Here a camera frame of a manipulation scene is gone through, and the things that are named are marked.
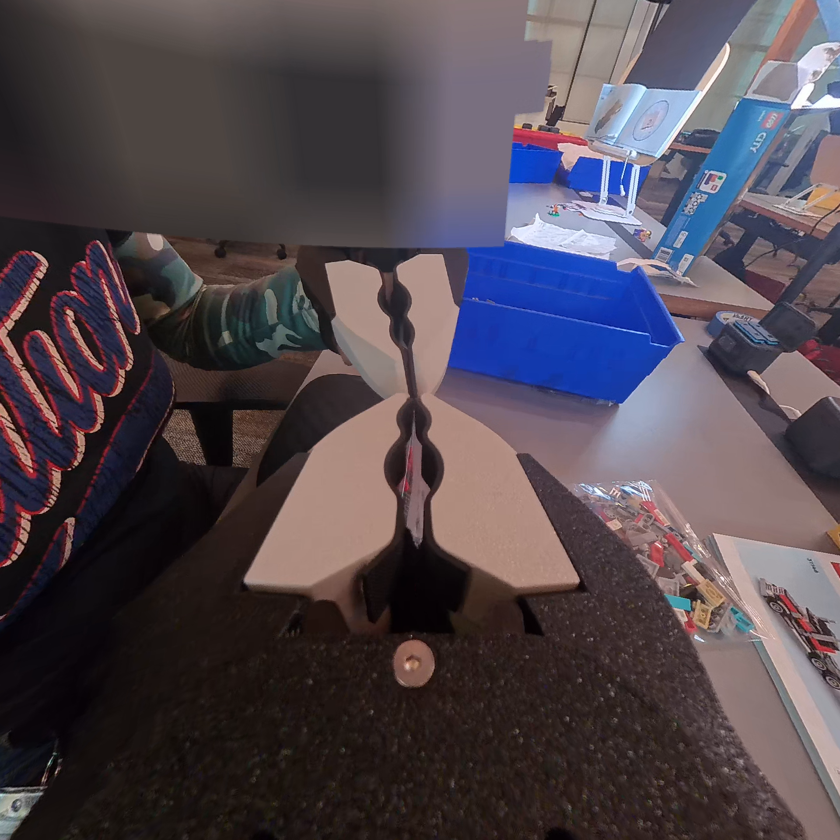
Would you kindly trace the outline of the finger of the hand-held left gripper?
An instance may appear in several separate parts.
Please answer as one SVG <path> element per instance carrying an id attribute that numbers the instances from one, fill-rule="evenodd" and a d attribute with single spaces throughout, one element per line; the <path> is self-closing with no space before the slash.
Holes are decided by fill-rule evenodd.
<path id="1" fill-rule="evenodd" d="M 412 363 L 414 394 L 435 394 L 448 368 L 459 315 L 442 255 L 415 255 L 396 267 L 392 314 L 397 345 Z"/>
<path id="2" fill-rule="evenodd" d="M 378 396 L 407 395 L 403 355 L 380 303 L 380 271 L 347 259 L 325 268 L 334 309 L 332 333 L 340 350 Z"/>

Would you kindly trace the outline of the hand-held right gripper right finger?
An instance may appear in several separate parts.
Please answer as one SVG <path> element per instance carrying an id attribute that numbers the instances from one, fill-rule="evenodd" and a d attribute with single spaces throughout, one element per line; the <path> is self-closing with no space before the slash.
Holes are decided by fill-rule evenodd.
<path id="1" fill-rule="evenodd" d="M 581 584 L 516 451 L 498 434 L 424 395 L 426 440 L 441 471 L 429 498 L 433 589 L 458 633 L 486 628 L 494 610 Z"/>

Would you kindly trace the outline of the clear plastic bag piece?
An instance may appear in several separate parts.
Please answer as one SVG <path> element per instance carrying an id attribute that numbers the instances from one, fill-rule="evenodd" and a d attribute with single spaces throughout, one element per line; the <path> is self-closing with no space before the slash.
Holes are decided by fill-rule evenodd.
<path id="1" fill-rule="evenodd" d="M 406 470 L 402 482 L 402 508 L 406 530 L 419 549 L 424 540 L 424 512 L 428 486 L 423 478 L 423 447 L 413 423 L 406 445 Z"/>

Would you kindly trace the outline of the large blue plastic bin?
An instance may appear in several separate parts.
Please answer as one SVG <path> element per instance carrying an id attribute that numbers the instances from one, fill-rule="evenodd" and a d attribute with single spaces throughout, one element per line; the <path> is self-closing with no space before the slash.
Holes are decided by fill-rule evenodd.
<path id="1" fill-rule="evenodd" d="M 685 341 L 639 268 L 512 242 L 467 254 L 449 368 L 621 404 Z"/>

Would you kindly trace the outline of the clear bag of lego bricks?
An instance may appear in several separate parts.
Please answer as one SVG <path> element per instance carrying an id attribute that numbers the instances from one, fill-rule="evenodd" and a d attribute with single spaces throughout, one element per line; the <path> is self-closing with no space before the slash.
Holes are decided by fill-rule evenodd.
<path id="1" fill-rule="evenodd" d="M 656 481 L 579 483 L 572 492 L 630 549 L 698 645 L 750 644 L 764 627 L 732 577 Z"/>

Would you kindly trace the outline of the crumpled white plastic bags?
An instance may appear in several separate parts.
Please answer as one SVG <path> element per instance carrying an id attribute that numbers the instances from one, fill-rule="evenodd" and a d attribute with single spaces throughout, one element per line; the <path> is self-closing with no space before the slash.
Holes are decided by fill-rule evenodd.
<path id="1" fill-rule="evenodd" d="M 513 227 L 507 241 L 595 259 L 609 259 L 616 248 L 613 237 L 560 227 L 543 221 L 538 214 L 530 224 Z"/>

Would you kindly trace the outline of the red plastic bin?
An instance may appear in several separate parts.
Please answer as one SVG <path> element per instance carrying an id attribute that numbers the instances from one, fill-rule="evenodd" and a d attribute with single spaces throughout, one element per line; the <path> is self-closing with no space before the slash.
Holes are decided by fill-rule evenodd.
<path id="1" fill-rule="evenodd" d="M 559 144 L 572 144 L 583 147 L 587 145 L 587 141 L 577 135 L 520 127 L 514 128 L 512 141 L 515 144 L 534 145 L 555 151 Z"/>

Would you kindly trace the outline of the lego instruction booklet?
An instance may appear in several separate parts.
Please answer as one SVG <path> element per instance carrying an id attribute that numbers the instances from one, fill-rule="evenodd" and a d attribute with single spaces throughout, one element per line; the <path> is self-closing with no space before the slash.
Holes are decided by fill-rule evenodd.
<path id="1" fill-rule="evenodd" d="M 757 648 L 815 770 L 839 809 L 838 556 L 713 534 Z"/>

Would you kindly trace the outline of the tall blue lego box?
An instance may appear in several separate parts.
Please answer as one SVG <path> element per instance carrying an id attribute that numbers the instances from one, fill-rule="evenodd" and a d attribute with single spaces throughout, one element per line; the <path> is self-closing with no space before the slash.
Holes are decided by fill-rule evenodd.
<path id="1" fill-rule="evenodd" d="M 685 276 L 709 245 L 791 116 L 791 105 L 743 98 L 719 133 L 658 243 L 654 259 Z"/>

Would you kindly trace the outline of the torn white paper scrap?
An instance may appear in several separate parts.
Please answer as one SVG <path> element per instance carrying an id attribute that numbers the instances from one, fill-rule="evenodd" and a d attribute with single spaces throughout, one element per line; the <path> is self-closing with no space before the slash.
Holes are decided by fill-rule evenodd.
<path id="1" fill-rule="evenodd" d="M 616 263 L 616 267 L 624 271 L 632 271 L 639 268 L 651 280 L 666 280 L 681 286 L 697 288 L 697 284 L 693 280 L 681 275 L 678 271 L 672 269 L 671 266 L 657 259 L 623 259 Z"/>

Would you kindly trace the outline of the person's black lettered shirt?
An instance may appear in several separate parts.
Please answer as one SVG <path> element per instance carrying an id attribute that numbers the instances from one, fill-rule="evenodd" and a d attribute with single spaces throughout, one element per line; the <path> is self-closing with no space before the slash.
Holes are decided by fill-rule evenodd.
<path id="1" fill-rule="evenodd" d="M 2 219 L 2 760 L 51 745 L 110 617 L 177 551 L 172 378 L 106 232 Z"/>

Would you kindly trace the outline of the white book stand with booklet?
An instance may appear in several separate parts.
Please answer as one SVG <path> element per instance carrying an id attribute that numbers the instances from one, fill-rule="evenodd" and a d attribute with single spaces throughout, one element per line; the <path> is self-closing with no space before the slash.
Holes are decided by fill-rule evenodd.
<path id="1" fill-rule="evenodd" d="M 597 213 L 612 221 L 637 223 L 634 211 L 641 168 L 667 150 L 704 95 L 701 89 L 655 89 L 633 83 L 602 86 L 584 133 L 588 147 L 602 156 Z M 631 168 L 623 211 L 607 205 L 613 161 Z"/>

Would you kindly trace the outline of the blue tape roll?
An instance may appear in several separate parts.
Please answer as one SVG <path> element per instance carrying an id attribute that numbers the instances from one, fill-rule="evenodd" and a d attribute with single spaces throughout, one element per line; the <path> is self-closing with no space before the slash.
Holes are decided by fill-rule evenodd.
<path id="1" fill-rule="evenodd" d="M 737 311 L 718 311 L 706 326 L 707 334 L 716 338 L 730 323 L 758 324 L 760 320 L 746 313 Z"/>

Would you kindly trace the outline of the black battery charger case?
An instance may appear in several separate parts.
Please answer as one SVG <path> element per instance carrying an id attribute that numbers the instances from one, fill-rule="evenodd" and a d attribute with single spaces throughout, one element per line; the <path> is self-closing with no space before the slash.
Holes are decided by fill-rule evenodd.
<path id="1" fill-rule="evenodd" d="M 729 321 L 708 348 L 708 355 L 732 375 L 764 373 L 782 354 L 780 342 L 757 322 Z"/>

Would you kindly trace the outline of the black softbox light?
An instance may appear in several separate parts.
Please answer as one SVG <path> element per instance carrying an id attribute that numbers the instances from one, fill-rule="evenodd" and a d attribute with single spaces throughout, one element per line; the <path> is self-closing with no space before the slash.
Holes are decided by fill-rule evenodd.
<path id="1" fill-rule="evenodd" d="M 739 24 L 737 13 L 732 13 L 728 5 L 672 2 L 647 37 L 625 82 L 655 89 L 695 89 Z"/>

